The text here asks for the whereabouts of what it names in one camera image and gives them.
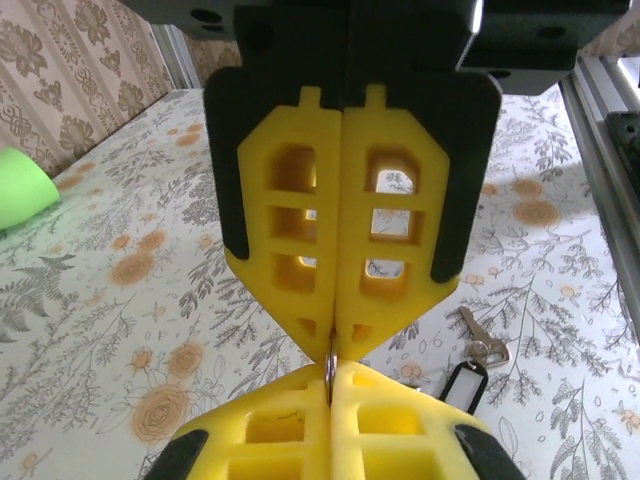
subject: floral tablecloth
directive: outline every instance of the floral tablecloth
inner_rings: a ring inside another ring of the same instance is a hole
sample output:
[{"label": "floral tablecloth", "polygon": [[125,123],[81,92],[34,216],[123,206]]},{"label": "floral tablecloth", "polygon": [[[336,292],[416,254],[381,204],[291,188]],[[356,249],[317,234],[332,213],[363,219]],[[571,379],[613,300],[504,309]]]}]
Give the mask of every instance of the floral tablecloth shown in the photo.
[{"label": "floral tablecloth", "polygon": [[[224,261],[203,123],[171,93],[0,233],[0,479],[141,478],[184,421],[308,361]],[[476,217],[456,293],[364,361],[438,394],[467,305],[510,346],[476,415],[525,474],[638,478],[638,344],[557,88],[504,99]]]}]

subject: metal frame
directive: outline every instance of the metal frame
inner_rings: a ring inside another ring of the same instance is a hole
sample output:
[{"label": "metal frame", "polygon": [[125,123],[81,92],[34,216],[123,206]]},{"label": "metal frame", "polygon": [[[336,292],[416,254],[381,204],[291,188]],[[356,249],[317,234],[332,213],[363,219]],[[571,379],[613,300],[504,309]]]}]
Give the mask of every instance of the metal frame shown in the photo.
[{"label": "metal frame", "polygon": [[175,88],[201,88],[183,33],[173,25],[151,25]]},{"label": "metal frame", "polygon": [[593,199],[618,271],[630,319],[640,329],[640,201],[613,145],[605,119],[611,112],[637,111],[638,96],[607,58],[579,59],[560,82]]}]

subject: yellow foam gripper pad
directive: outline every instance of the yellow foam gripper pad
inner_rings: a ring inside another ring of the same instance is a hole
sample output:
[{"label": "yellow foam gripper pad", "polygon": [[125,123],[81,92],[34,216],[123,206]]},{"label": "yellow foam gripper pad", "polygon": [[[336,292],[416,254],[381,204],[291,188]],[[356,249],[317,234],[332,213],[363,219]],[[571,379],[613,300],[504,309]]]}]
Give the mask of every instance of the yellow foam gripper pad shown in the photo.
[{"label": "yellow foam gripper pad", "polygon": [[[430,277],[449,158],[407,111],[371,85],[362,108],[320,107],[303,87],[298,106],[275,108],[238,148],[250,258],[229,265],[316,363],[332,328],[338,356],[357,360],[449,295],[457,278]],[[407,195],[378,191],[398,171]],[[404,232],[372,231],[377,209],[403,212]],[[379,277],[372,261],[395,262]]]},{"label": "yellow foam gripper pad", "polygon": [[304,367],[192,420],[146,480],[478,480],[455,432],[479,420],[350,361],[329,410],[323,378]]}]

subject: silver key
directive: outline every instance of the silver key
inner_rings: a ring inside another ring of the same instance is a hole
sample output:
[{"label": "silver key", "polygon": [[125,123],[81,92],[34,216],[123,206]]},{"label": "silver key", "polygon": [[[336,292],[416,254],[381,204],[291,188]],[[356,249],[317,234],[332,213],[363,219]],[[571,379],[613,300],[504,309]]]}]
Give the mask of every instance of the silver key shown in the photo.
[{"label": "silver key", "polygon": [[498,367],[509,363],[511,353],[507,344],[499,338],[493,338],[480,326],[473,313],[467,307],[460,307],[460,314],[471,329],[473,342],[467,345],[466,352],[484,367]]}]

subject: black key tag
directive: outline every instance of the black key tag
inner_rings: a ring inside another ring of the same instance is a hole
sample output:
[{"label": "black key tag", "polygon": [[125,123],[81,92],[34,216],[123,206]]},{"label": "black key tag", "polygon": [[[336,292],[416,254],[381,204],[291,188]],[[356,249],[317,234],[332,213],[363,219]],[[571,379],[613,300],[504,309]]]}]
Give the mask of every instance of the black key tag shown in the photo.
[{"label": "black key tag", "polygon": [[473,415],[488,381],[486,368],[474,361],[465,360],[453,370],[440,395],[440,401]]}]

